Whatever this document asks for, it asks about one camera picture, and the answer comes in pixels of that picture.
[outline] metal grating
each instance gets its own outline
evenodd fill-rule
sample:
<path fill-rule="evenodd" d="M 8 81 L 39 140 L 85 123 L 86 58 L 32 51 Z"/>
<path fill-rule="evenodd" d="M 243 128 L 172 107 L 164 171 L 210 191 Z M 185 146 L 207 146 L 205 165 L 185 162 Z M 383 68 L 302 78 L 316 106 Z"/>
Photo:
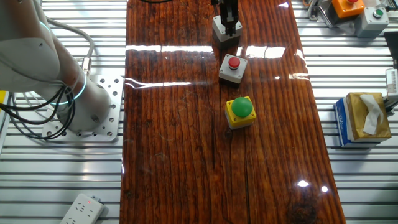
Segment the metal grating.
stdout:
<path fill-rule="evenodd" d="M 386 42 L 309 22 L 301 1 L 292 6 L 347 223 L 398 223 L 398 113 L 389 118 L 392 139 L 371 150 L 341 150 L 332 109 L 351 91 L 386 94 L 385 70 L 392 67 Z M 44 0 L 43 9 L 94 38 L 92 74 L 124 76 L 125 0 Z M 398 12 L 389 17 L 387 30 L 398 30 Z M 84 57 L 83 38 L 56 27 L 53 32 L 76 58 Z M 21 95 L 17 102 L 26 104 Z M 40 119 L 31 112 L 22 115 Z M 99 223 L 119 223 L 122 120 L 121 113 L 116 143 L 77 147 L 40 145 L 10 124 L 0 155 L 0 223 L 59 223 L 79 193 L 104 202 L 107 210 Z"/>

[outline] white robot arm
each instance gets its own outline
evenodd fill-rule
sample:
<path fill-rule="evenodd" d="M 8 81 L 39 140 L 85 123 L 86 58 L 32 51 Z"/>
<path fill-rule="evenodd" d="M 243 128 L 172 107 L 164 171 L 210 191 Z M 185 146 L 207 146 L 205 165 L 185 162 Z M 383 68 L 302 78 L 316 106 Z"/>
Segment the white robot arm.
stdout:
<path fill-rule="evenodd" d="M 35 91 L 49 100 L 61 83 L 75 96 L 76 113 L 69 130 L 89 131 L 107 118 L 108 92 L 86 76 L 54 36 L 40 5 L 34 0 L 0 1 L 0 90 Z M 66 122 L 66 107 L 60 105 L 57 112 L 61 122 Z"/>

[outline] red button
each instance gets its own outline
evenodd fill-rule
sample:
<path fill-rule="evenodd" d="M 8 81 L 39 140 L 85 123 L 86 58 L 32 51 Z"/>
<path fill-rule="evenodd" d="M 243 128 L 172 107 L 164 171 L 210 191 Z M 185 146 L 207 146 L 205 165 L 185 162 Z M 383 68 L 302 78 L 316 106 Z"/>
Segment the red button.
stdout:
<path fill-rule="evenodd" d="M 231 57 L 228 61 L 229 68 L 235 70 L 241 64 L 241 61 L 237 57 Z"/>

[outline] white tissue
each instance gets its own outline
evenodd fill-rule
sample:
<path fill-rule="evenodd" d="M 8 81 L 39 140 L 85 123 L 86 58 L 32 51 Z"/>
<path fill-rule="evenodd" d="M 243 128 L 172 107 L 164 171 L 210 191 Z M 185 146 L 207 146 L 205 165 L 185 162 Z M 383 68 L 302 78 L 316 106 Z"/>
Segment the white tissue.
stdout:
<path fill-rule="evenodd" d="M 374 99 L 373 95 L 363 94 L 360 97 L 362 101 L 365 103 L 365 105 L 368 107 L 369 111 L 365 119 L 365 127 L 363 128 L 363 131 L 365 133 L 373 135 L 376 132 L 377 119 L 380 116 L 380 124 L 381 124 L 383 122 L 384 115 L 381 112 L 380 106 Z"/>

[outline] electrical outlet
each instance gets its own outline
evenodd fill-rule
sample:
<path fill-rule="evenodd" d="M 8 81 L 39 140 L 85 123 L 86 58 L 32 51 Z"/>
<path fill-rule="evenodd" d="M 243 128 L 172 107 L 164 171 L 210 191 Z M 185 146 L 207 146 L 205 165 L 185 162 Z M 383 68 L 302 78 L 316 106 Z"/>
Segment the electrical outlet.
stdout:
<path fill-rule="evenodd" d="M 94 224 L 104 205 L 84 194 L 77 196 L 61 224 Z"/>

